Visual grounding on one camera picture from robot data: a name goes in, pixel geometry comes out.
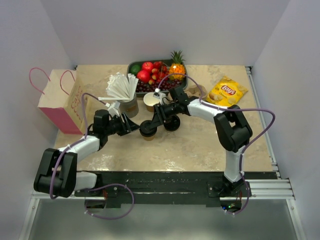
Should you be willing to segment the black coffee cup lid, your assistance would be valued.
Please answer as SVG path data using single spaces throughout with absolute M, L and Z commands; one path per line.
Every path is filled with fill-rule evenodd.
M 151 127 L 151 124 L 151 120 L 145 120 L 140 124 L 139 132 L 143 137 L 150 138 L 157 133 L 157 127 Z

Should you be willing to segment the brown paper coffee cup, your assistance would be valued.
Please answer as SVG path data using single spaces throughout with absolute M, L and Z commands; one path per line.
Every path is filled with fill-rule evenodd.
M 155 138 L 155 134 L 154 135 L 152 135 L 152 136 L 143 136 L 143 139 L 145 140 L 145 141 L 152 141 L 154 138 Z

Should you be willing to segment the brown pulp cup carrier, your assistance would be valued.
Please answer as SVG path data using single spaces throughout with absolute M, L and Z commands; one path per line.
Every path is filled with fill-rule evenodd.
M 202 98 L 205 99 L 208 95 L 208 91 L 206 90 L 206 88 L 203 85 L 200 85 L 199 87 L 197 85 L 191 85 L 189 86 L 186 90 L 185 93 L 189 96 L 189 97 L 198 97 L 198 98 Z

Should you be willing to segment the pink white paper bag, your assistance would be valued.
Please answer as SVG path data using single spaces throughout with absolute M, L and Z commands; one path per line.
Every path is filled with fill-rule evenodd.
M 87 91 L 75 70 L 53 69 L 45 75 L 48 82 L 41 93 L 38 108 L 64 134 L 82 135 L 85 121 L 82 95 Z

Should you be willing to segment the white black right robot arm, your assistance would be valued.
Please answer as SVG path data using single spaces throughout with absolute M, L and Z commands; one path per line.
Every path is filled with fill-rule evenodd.
M 253 135 L 241 109 L 237 105 L 220 108 L 213 104 L 206 104 L 196 96 L 188 96 L 180 86 L 170 89 L 169 93 L 172 101 L 160 102 L 153 107 L 153 118 L 145 120 L 140 125 L 140 134 L 144 138 L 151 138 L 156 134 L 159 126 L 164 126 L 167 131 L 176 131 L 180 127 L 178 114 L 198 117 L 213 123 L 218 140 L 226 153 L 222 182 L 214 188 L 214 191 L 230 197 L 235 196 L 245 183 L 243 180 L 244 150 Z

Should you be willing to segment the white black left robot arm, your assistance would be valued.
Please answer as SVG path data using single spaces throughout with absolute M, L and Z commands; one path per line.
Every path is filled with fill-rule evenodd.
M 104 190 L 104 184 L 97 180 L 95 173 L 78 172 L 78 162 L 101 150 L 109 136 L 124 136 L 139 128 L 124 113 L 111 116 L 105 109 L 97 110 L 93 123 L 87 128 L 87 135 L 65 147 L 47 148 L 43 152 L 33 189 L 49 194 L 52 199 L 68 198 L 74 191 L 83 189 L 92 196 L 99 196 Z

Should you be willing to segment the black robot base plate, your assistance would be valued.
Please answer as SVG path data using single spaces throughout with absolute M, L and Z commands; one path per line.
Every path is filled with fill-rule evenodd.
M 151 205 L 205 205 L 220 207 L 221 197 L 236 197 L 238 192 L 246 197 L 244 184 L 231 194 L 215 192 L 222 183 L 223 172 L 178 171 L 98 171 L 93 191 L 80 190 L 76 197 L 103 197 L 106 206 L 119 208 L 121 204 Z

